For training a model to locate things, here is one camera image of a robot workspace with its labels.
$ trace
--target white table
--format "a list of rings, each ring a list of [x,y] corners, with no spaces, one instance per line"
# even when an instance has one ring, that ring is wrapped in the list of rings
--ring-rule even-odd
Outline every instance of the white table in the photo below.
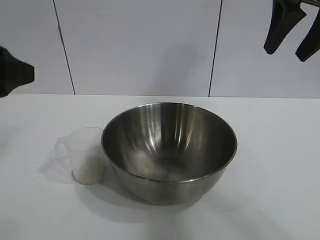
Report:
[[[183,102],[217,113],[238,151],[193,205],[134,201],[110,172],[82,186],[56,159],[58,137],[103,128],[145,103]],[[320,99],[11,94],[0,99],[1,240],[320,239]]]

